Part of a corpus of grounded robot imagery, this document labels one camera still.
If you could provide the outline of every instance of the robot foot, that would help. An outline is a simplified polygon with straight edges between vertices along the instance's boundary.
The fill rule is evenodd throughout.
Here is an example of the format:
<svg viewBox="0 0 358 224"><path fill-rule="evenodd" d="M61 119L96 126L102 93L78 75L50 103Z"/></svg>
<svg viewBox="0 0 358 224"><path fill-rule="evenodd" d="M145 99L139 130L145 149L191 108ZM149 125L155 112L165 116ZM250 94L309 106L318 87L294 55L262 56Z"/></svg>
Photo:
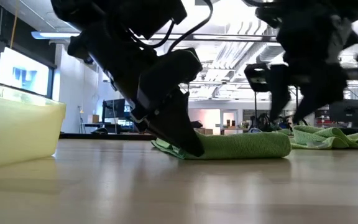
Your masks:
<svg viewBox="0 0 358 224"><path fill-rule="evenodd" d="M327 65L311 77L311 82L300 86L303 99L296 110L293 122L297 123L317 109L343 100L346 73L340 65Z"/></svg>
<svg viewBox="0 0 358 224"><path fill-rule="evenodd" d="M267 85L272 94L272 104L270 108L270 119L276 120L284 107L291 100L290 92L288 91L288 80L286 65L273 65L270 68L272 75L266 76Z"/></svg>

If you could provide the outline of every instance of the window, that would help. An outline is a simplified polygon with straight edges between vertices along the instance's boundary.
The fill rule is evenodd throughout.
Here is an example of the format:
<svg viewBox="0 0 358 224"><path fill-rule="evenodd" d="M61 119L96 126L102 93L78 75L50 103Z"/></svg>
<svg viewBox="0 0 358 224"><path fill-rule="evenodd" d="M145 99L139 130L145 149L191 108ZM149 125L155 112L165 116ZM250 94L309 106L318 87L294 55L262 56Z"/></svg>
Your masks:
<svg viewBox="0 0 358 224"><path fill-rule="evenodd" d="M46 65L9 48L1 53L0 83L47 96L51 80Z"/></svg>

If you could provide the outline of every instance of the cardboard box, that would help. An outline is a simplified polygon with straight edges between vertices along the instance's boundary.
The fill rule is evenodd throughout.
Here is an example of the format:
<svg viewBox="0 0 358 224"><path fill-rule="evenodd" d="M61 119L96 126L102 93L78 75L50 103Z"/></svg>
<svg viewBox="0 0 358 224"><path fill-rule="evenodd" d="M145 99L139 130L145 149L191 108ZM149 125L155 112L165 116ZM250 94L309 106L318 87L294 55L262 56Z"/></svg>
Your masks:
<svg viewBox="0 0 358 224"><path fill-rule="evenodd" d="M208 128L195 128L195 131L197 131L198 133L201 133L201 134L205 134L205 135L213 135L214 134L214 130L208 129Z"/></svg>
<svg viewBox="0 0 358 224"><path fill-rule="evenodd" d="M99 123L99 115L89 115L88 116L88 124L97 124Z"/></svg>

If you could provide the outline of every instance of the desk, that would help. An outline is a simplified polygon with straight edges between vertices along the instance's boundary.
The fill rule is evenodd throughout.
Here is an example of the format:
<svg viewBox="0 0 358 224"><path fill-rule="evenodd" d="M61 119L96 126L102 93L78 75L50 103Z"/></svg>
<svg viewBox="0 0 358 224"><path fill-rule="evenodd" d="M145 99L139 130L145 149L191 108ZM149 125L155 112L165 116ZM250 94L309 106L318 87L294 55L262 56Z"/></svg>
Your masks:
<svg viewBox="0 0 358 224"><path fill-rule="evenodd" d="M182 161L148 141L65 139L55 157L0 167L0 223L358 223L358 150Z"/></svg>
<svg viewBox="0 0 358 224"><path fill-rule="evenodd" d="M248 129L247 128L222 128L221 135L224 135L225 131L242 131L242 133L244 133L244 132L248 132Z"/></svg>
<svg viewBox="0 0 358 224"><path fill-rule="evenodd" d="M84 124L84 127L86 128L102 128L104 124L98 123L98 124Z"/></svg>
<svg viewBox="0 0 358 224"><path fill-rule="evenodd" d="M346 135L358 133L358 128L340 128L340 130Z"/></svg>

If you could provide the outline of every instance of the green towel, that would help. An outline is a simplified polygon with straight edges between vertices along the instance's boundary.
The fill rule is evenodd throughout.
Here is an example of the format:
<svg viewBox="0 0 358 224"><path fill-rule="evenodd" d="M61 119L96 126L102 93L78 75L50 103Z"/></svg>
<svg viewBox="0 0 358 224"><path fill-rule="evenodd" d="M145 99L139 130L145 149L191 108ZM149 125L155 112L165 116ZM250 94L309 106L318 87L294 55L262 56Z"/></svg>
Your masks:
<svg viewBox="0 0 358 224"><path fill-rule="evenodd" d="M358 133L346 136L339 128L295 126L293 149L358 149Z"/></svg>
<svg viewBox="0 0 358 224"><path fill-rule="evenodd" d="M287 136L292 134L290 129L281 129L281 130L278 130L276 132L286 134Z"/></svg>
<svg viewBox="0 0 358 224"><path fill-rule="evenodd" d="M197 135L205 150L201 157L195 157L161 139L152 141L152 144L180 159L280 158L291 152L289 138L280 133L244 133L228 136L205 136L197 133Z"/></svg>

